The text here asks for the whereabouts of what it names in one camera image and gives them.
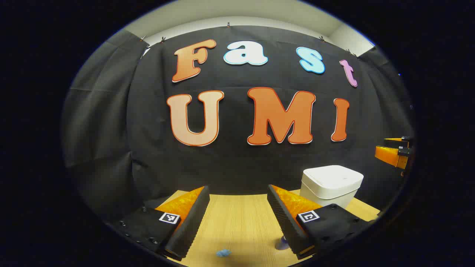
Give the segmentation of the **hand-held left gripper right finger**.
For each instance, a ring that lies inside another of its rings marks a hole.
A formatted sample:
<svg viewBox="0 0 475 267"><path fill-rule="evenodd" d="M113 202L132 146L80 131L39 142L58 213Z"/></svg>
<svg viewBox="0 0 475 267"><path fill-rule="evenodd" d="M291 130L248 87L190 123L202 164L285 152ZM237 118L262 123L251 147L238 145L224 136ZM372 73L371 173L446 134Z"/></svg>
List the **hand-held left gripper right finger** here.
<svg viewBox="0 0 475 267"><path fill-rule="evenodd" d="M373 223L337 204L322 206L274 185L268 185L267 200L283 236L299 260L324 256Z"/></svg>

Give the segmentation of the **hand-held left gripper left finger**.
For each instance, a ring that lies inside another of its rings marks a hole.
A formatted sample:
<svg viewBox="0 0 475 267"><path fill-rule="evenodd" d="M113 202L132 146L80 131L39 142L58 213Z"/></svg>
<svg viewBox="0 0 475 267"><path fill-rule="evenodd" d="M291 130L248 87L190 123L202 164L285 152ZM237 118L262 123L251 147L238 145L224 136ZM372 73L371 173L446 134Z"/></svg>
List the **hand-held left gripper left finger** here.
<svg viewBox="0 0 475 267"><path fill-rule="evenodd" d="M181 261L195 240L209 200L209 187L202 186L156 208L142 206L108 226L150 254Z"/></svg>

